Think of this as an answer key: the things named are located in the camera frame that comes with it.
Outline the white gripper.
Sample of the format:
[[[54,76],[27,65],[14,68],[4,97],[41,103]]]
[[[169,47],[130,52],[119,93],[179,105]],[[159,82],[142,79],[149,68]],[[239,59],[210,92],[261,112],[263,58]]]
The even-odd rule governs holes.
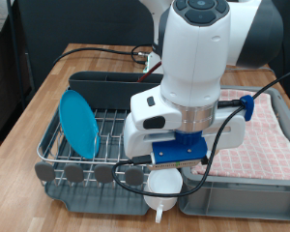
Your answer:
[[[153,153],[156,160],[201,160],[213,151],[218,130],[224,119],[218,116],[213,124],[199,132],[178,130],[138,130],[129,114],[124,126],[124,149],[128,158]],[[222,130],[216,150],[237,148],[245,137],[246,121],[235,115]]]

